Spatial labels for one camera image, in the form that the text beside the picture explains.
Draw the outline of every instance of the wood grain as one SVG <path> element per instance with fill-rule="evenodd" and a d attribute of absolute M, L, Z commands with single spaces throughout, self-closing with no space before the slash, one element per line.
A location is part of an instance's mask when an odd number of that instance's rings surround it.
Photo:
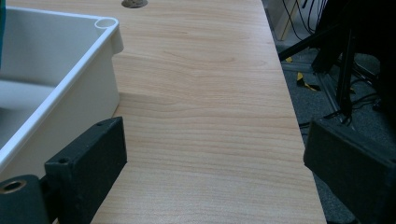
<path fill-rule="evenodd" d="M 260 0 L 22 0 L 115 17 L 128 163 L 93 223 L 324 223 Z"/>

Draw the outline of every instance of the light wood tabletop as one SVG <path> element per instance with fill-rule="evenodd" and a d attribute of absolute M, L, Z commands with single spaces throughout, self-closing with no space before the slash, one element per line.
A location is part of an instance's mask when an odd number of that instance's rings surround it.
<path fill-rule="evenodd" d="M 128 163 L 93 223 L 324 223 L 260 0 L 7 0 L 114 17 Z"/>

